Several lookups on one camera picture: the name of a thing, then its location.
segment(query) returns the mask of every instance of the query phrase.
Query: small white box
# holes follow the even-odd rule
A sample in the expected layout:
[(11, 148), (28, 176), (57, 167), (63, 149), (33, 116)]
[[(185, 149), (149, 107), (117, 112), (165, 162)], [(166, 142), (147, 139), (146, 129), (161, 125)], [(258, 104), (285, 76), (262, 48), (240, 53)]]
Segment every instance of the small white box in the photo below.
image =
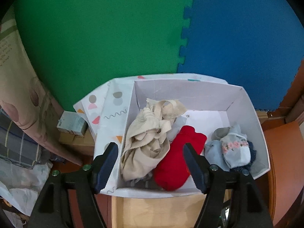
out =
[(87, 122), (76, 112), (64, 111), (58, 120), (57, 128), (60, 132), (83, 136), (87, 128)]
[[(264, 134), (252, 102), (243, 87), (197, 80), (179, 79), (128, 79), (118, 78), (108, 82), (108, 91), (100, 115), (94, 157), (104, 153), (108, 143), (116, 142), (119, 156), (105, 189), (100, 193), (131, 198), (165, 198), (200, 193), (190, 176), (176, 191), (156, 191), (127, 188), (121, 177), (120, 157), (128, 127), (146, 99), (178, 99), (188, 111), (187, 125), (203, 133), (211, 140), (212, 133), (220, 127), (238, 123), (241, 131), (253, 143), (256, 161), (251, 167), (254, 179), (270, 170), (270, 161)], [(115, 93), (120, 93), (120, 101)]]

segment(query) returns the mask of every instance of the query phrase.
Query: blue foam mat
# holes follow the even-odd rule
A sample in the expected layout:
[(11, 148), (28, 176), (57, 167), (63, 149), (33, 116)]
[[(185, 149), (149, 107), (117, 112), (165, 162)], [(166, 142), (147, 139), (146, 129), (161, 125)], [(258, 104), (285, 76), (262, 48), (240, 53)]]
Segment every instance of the blue foam mat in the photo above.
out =
[(286, 0), (193, 0), (179, 73), (243, 86), (256, 109), (275, 110), (304, 56), (304, 28)]

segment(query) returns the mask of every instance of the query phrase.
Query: red sock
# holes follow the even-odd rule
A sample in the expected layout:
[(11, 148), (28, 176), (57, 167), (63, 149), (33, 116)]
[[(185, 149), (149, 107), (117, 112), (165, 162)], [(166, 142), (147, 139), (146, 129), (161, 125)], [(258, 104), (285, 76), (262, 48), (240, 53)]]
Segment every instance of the red sock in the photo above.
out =
[(167, 155), (154, 169), (155, 182), (167, 191), (182, 187), (190, 176), (183, 156), (183, 146), (186, 143), (191, 143), (197, 154), (200, 154), (206, 140), (207, 137), (204, 134), (196, 133), (193, 127), (183, 126), (171, 143)]

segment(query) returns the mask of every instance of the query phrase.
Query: pink flower pattern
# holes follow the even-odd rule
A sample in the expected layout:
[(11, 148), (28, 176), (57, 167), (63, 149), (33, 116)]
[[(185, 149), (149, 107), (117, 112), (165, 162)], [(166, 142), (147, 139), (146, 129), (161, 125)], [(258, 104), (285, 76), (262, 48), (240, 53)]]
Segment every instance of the pink flower pattern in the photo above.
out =
[(246, 140), (242, 141), (234, 141), (234, 142), (223, 142), (222, 144), (222, 152), (226, 154), (229, 150), (234, 151), (234, 148), (240, 148), (241, 146), (249, 146)]

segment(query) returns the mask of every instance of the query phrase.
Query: beige cloth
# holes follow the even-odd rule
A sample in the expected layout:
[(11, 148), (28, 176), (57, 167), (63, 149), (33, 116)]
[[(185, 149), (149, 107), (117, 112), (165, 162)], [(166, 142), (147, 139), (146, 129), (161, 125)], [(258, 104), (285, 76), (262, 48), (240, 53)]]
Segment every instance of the beige cloth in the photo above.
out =
[(166, 132), (171, 129), (175, 118), (186, 111), (178, 100), (147, 99), (147, 106), (139, 112), (127, 131), (121, 157), (125, 181), (144, 177), (165, 157), (170, 149)]
[(60, 133), (56, 126), (63, 109), (38, 79), (23, 47), (12, 8), (0, 23), (0, 106), (38, 144), (82, 164), (80, 158), (58, 142)]

